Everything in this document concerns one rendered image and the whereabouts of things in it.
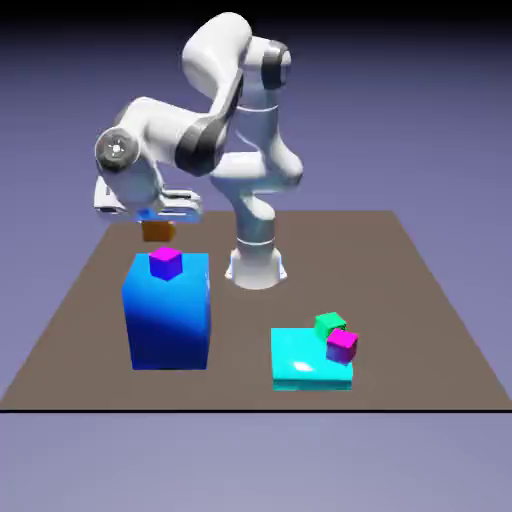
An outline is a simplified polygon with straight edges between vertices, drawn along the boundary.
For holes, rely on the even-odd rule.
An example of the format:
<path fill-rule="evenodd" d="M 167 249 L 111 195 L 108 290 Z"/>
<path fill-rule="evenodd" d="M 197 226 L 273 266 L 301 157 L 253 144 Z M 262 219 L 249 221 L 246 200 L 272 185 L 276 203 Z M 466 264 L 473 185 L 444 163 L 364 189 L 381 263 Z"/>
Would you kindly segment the small orange cube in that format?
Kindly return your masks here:
<path fill-rule="evenodd" d="M 168 243 L 176 233 L 176 227 L 169 221 L 142 221 L 142 237 L 144 242 Z"/>

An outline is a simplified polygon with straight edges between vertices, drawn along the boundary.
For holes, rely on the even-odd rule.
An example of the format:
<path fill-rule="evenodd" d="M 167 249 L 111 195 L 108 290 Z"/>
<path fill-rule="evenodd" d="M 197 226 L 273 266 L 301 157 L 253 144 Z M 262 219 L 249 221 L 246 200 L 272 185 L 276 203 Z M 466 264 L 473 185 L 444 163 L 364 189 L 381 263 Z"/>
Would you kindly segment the small magenta cube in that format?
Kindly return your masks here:
<path fill-rule="evenodd" d="M 149 254 L 149 268 L 153 277 L 169 281 L 183 272 L 182 252 L 161 247 Z"/>
<path fill-rule="evenodd" d="M 347 365 L 355 357 L 359 335 L 341 328 L 334 329 L 327 338 L 328 360 Z"/>

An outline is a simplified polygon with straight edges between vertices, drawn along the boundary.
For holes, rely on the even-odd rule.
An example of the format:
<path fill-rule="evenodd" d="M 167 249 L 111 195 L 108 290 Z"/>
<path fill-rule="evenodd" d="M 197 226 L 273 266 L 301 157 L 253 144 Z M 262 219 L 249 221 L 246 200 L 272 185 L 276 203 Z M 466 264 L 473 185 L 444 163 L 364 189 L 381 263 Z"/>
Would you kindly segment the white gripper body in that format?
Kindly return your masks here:
<path fill-rule="evenodd" d="M 137 221 L 197 223 L 202 215 L 202 198 L 191 190 L 165 189 L 149 206 L 137 211 Z"/>

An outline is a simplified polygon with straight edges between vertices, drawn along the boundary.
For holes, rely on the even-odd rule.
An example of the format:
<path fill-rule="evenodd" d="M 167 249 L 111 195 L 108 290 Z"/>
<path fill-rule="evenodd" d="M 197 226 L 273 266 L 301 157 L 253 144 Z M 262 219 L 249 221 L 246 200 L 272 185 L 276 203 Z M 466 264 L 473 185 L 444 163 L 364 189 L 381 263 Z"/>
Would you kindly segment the large cyan box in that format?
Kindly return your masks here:
<path fill-rule="evenodd" d="M 329 360 L 313 328 L 272 328 L 270 347 L 274 391 L 352 389 L 353 365 Z"/>

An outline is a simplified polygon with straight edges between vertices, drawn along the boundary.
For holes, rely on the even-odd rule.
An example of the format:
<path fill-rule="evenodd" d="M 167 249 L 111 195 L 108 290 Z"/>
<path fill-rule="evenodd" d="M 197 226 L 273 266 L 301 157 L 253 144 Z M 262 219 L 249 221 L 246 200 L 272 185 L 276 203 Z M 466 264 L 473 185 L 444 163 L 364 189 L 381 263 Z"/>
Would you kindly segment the small green cube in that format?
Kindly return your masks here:
<path fill-rule="evenodd" d="M 321 340 L 326 341 L 333 330 L 345 330 L 346 326 L 346 321 L 337 312 L 329 312 L 315 317 L 314 331 Z"/>

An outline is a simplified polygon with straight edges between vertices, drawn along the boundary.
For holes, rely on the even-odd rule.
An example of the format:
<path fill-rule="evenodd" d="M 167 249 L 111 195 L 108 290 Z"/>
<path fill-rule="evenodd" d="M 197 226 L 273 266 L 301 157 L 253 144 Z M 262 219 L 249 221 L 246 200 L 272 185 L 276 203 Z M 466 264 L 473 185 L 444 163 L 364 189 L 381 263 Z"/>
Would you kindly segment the large blue box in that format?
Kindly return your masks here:
<path fill-rule="evenodd" d="M 151 274 L 150 256 L 138 253 L 122 286 L 135 370 L 207 368 L 211 301 L 209 255 L 184 253 L 183 271 L 170 280 Z"/>

